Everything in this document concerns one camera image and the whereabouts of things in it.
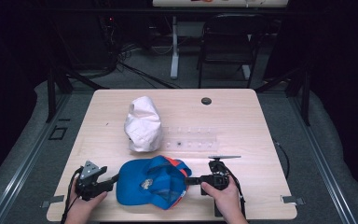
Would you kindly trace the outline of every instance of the metal rail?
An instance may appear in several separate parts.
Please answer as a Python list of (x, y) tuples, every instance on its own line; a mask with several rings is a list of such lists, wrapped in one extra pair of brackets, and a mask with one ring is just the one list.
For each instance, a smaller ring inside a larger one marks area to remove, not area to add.
[(356, 219), (351, 212), (351, 209), (348, 206), (347, 201), (345, 200), (344, 195), (342, 194), (341, 188), (339, 187), (336, 179), (334, 178), (333, 173), (330, 170), (330, 167), (327, 163), (327, 160), (324, 157), (321, 147), (318, 144), (318, 141), (313, 134), (311, 126), (307, 126), (303, 121), (301, 114), (299, 112), (300, 105), (298, 101), (294, 99), (294, 97), (289, 98), (289, 103), (295, 111), (296, 117), (304, 130), (304, 133), (307, 135), (310, 145), (312, 148), (312, 156), (315, 159), (316, 165), (318, 167), (319, 172), (321, 173), (321, 177), (324, 180), (324, 183), (327, 187), (327, 190), (333, 200), (334, 205), (338, 211), (338, 215), (342, 220), (342, 223), (345, 224), (355, 224)]
[(11, 178), (10, 182), (5, 189), (4, 194), (0, 199), (0, 223), (4, 222), (4, 219), (14, 201), (17, 198), (22, 186), (24, 185), (28, 175), (31, 173), (39, 155), (42, 151), (42, 145), (45, 139), (48, 138), (49, 133), (54, 129), (55, 123), (58, 120), (59, 115), (64, 109), (64, 106), (69, 101), (70, 95), (64, 94), (60, 99), (57, 106), (57, 114), (50, 123), (46, 123), (41, 133), (37, 137), (33, 148), (29, 154), (22, 161), (21, 165), (17, 169), (16, 173)]

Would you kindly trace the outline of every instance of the metal bracket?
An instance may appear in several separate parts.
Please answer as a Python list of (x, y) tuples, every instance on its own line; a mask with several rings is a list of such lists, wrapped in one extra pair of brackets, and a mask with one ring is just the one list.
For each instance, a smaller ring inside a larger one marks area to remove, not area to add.
[(281, 196), (282, 201), (284, 203), (292, 203), (294, 205), (302, 205), (305, 204), (304, 199), (296, 198), (295, 196)]
[(39, 207), (47, 208), (50, 207), (52, 203), (61, 203), (61, 202), (63, 202), (63, 195), (52, 197), (48, 201), (43, 201)]

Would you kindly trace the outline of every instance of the table surface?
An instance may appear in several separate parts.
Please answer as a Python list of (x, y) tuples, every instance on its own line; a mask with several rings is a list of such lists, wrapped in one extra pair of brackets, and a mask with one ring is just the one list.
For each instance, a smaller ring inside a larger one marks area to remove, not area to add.
[[(124, 122), (131, 102), (141, 96), (152, 98), (164, 128), (212, 128), (218, 147), (198, 150), (167, 150), (139, 153), (129, 150)], [(210, 105), (201, 103), (209, 97)], [(130, 160), (165, 155), (184, 161), (192, 176), (209, 175), (208, 156), (236, 155), (223, 160), (240, 180), (248, 219), (293, 219), (296, 208), (283, 203), (290, 196), (282, 167), (271, 141), (257, 96), (253, 90), (101, 90), (89, 104), (55, 196), (66, 195), (74, 171), (86, 160), (107, 172), (98, 182), (116, 175)], [(48, 220), (59, 221), (64, 202), (52, 203)], [(124, 206), (117, 202), (116, 185), (91, 215), (96, 221), (201, 221), (221, 220), (213, 215), (213, 199), (200, 195), (200, 186), (190, 186), (174, 208), (164, 211), (152, 204)]]
[(288, 0), (153, 0), (154, 7), (286, 7)]

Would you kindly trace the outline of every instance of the black chair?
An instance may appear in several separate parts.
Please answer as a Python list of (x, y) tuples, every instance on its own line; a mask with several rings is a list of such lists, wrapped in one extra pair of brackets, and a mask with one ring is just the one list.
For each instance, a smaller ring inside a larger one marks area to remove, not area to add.
[(202, 29), (200, 56), (197, 68), (199, 88), (202, 82), (202, 65), (237, 64), (249, 65), (250, 87), (259, 45), (268, 27), (261, 15), (220, 14), (208, 19)]

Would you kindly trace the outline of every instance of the black cable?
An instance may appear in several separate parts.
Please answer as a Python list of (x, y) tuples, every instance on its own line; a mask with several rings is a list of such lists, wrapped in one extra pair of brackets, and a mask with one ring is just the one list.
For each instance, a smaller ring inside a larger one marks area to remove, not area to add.
[(147, 77), (147, 78), (149, 78), (149, 79), (152, 79), (153, 81), (156, 81), (157, 83), (159, 83), (159, 84), (161, 84), (161, 85), (163, 85), (163, 86), (165, 86), (165, 87), (167, 87), (167, 88), (169, 88), (169, 89), (176, 89), (176, 88), (180, 88), (180, 89), (181, 89), (180, 86), (178, 86), (178, 85), (176, 85), (176, 84), (174, 84), (174, 83), (164, 81), (164, 80), (159, 79), (159, 78), (157, 78), (157, 77), (152, 77), (152, 76), (148, 75), (147, 73), (145, 73), (145, 72), (143, 72), (143, 71), (140, 71), (140, 70), (138, 70), (138, 69), (136, 69), (136, 68), (134, 68), (134, 67), (131, 67), (131, 66), (129, 66), (129, 65), (123, 63), (123, 62), (118, 62), (118, 63), (121, 64), (124, 68), (126, 68), (126, 69), (132, 71), (133, 73), (135, 73), (135, 74), (137, 74), (137, 75), (139, 75), (139, 76), (142, 76), (142, 77)]
[(242, 211), (243, 216), (246, 218), (246, 213), (245, 213), (245, 203), (246, 203), (246, 201), (243, 198), (240, 181), (238, 180), (238, 178), (234, 174), (232, 174), (232, 172), (224, 164), (219, 163), (219, 165), (222, 165), (223, 168), (225, 170), (227, 170), (229, 175), (231, 175), (232, 178), (234, 179), (235, 185), (237, 186), (237, 189), (238, 189), (238, 193), (240, 194), (241, 211)]
[[(60, 38), (61, 42), (64, 44), (64, 46), (66, 47), (67, 51), (72, 55), (72, 57), (85, 69), (89, 69), (89, 67), (87, 67), (83, 62), (81, 62), (81, 60), (79, 58), (77, 58), (76, 54), (73, 52), (71, 46), (69, 46), (69, 44), (65, 41), (65, 39), (63, 38), (61, 32), (59, 31), (59, 28), (57, 26), (57, 24), (54, 22), (54, 20), (51, 17), (47, 17), (48, 22), (50, 23), (51, 27), (53, 28), (53, 30), (55, 31), (55, 33), (57, 34), (57, 36)], [(110, 74), (111, 72), (113, 72), (115, 70), (115, 65), (114, 65), (114, 56), (112, 57), (112, 64), (111, 66), (109, 66), (107, 69), (103, 70), (100, 73), (96, 73), (96, 74), (92, 74), (92, 75), (88, 75), (88, 76), (83, 76), (83, 77), (87, 77), (87, 78), (96, 78), (96, 77), (104, 77), (108, 74)]]
[(138, 49), (136, 44), (127, 44), (127, 45), (123, 45), (121, 51), (122, 52), (131, 52), (132, 50)]
[(132, 50), (135, 48), (133, 47), (126, 47), (125, 49), (122, 49), (121, 52), (118, 54), (117, 58), (119, 62), (124, 62), (126, 59), (129, 59), (132, 56)]
[(65, 209), (63, 210), (63, 214), (61, 218), (61, 224), (65, 223), (66, 217), (68, 216), (69, 209), (71, 209), (72, 205), (74, 205), (75, 201), (80, 197), (79, 195), (77, 195), (74, 201), (71, 204), (69, 204), (71, 202), (71, 191), (72, 191), (72, 185), (74, 184), (75, 176), (77, 174), (81, 174), (82, 171), (83, 171), (83, 166), (78, 168), (71, 177), (71, 182), (69, 183), (68, 186), (68, 193), (66, 195)]
[(141, 79), (143, 79), (145, 82), (149, 83), (150, 86), (152, 86), (154, 89), (156, 89), (157, 87), (155, 85), (153, 85), (153, 83), (151, 83), (149, 80), (147, 80), (145, 77), (140, 76)]
[(286, 163), (287, 163), (287, 171), (286, 171), (286, 175), (284, 176), (286, 178), (286, 180), (289, 178), (289, 174), (290, 174), (290, 161), (289, 161), (289, 157), (286, 154), (286, 151), (283, 149), (283, 147), (281, 146), (281, 144), (275, 140), (275, 138), (272, 137), (272, 141), (275, 143), (275, 145), (278, 146), (278, 148), (281, 149), (281, 151), (283, 152), (284, 157), (286, 158)]

